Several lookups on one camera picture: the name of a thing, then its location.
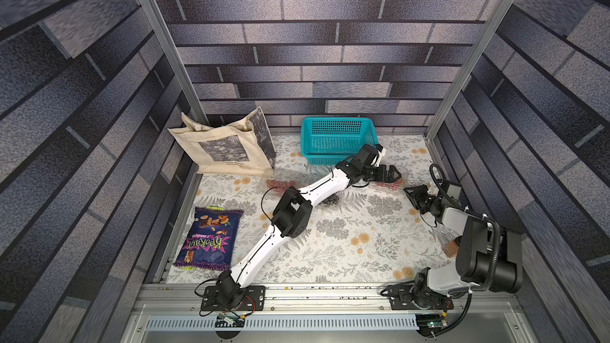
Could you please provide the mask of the red grape bunch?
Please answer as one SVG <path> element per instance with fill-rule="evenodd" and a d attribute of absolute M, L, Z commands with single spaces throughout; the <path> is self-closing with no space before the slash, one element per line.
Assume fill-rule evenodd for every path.
<path fill-rule="evenodd" d="M 275 189 L 278 191 L 283 191 L 288 189 L 289 187 L 294 187 L 296 182 L 294 180 L 278 180 L 278 179 L 267 179 L 266 185 L 269 189 Z"/>
<path fill-rule="evenodd" d="M 404 180 L 398 179 L 397 181 L 395 181 L 393 183 L 376 182 L 374 185 L 376 188 L 379 188 L 384 191 L 398 192 L 404 188 Z"/>

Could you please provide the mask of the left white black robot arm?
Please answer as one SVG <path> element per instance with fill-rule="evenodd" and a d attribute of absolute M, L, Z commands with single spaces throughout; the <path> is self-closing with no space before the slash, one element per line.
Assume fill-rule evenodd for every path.
<path fill-rule="evenodd" d="M 393 184 L 402 178 L 393 165 L 381 161 L 386 150 L 380 145 L 364 145 L 360 151 L 338 162 L 322 179 L 306 187 L 288 187 L 271 213 L 270 226 L 255 246 L 232 268 L 211 280 L 202 293 L 201 316 L 214 312 L 234 312 L 245 302 L 256 311 L 257 302 L 249 297 L 249 287 L 263 266 L 281 246 L 298 238 L 308 227 L 313 210 L 322 201 L 349 187 L 369 183 Z"/>

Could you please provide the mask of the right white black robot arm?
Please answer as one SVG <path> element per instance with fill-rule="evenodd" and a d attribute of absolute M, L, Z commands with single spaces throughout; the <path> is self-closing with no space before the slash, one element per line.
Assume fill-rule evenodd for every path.
<path fill-rule="evenodd" d="M 403 189 L 413 207 L 458 233 L 455 262 L 424 268 L 411 286 L 410 300 L 427 310 L 451 305 L 454 296 L 474 292 L 515 294 L 524 278 L 522 238 L 486 215 L 459 206 L 461 187 L 452 183 L 431 195 L 425 185 Z"/>

